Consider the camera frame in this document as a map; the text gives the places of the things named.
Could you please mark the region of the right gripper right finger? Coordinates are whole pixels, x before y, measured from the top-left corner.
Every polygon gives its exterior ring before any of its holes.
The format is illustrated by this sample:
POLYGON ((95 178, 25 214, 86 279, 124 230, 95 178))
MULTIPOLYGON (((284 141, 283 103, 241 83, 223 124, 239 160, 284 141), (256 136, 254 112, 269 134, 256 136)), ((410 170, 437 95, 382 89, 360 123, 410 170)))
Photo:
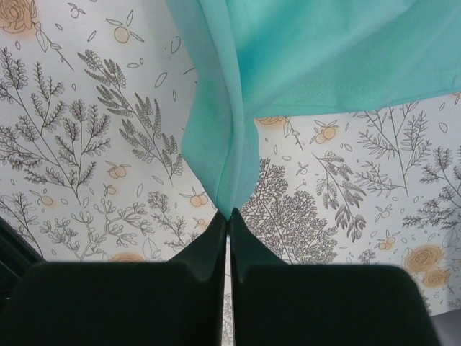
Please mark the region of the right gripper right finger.
POLYGON ((289 265, 229 220, 236 345, 458 345, 460 313, 429 316, 392 265, 289 265))

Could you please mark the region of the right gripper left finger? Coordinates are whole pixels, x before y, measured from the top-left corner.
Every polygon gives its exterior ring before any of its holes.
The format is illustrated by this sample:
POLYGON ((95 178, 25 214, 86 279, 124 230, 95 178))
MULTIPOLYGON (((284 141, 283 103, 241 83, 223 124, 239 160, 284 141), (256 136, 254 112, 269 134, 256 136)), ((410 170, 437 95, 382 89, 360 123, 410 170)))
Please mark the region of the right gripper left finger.
POLYGON ((219 345, 226 219, 165 262, 43 262, 1 313, 3 345, 219 345))

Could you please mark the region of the teal t shirt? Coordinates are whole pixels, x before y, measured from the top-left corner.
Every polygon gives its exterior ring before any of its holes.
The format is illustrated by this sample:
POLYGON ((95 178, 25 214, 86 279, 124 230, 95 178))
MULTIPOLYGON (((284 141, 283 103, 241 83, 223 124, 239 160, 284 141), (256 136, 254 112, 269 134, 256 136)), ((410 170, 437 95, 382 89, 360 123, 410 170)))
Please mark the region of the teal t shirt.
POLYGON ((169 1, 197 86, 182 155, 224 215, 259 178, 261 117, 460 89, 458 1, 169 1))

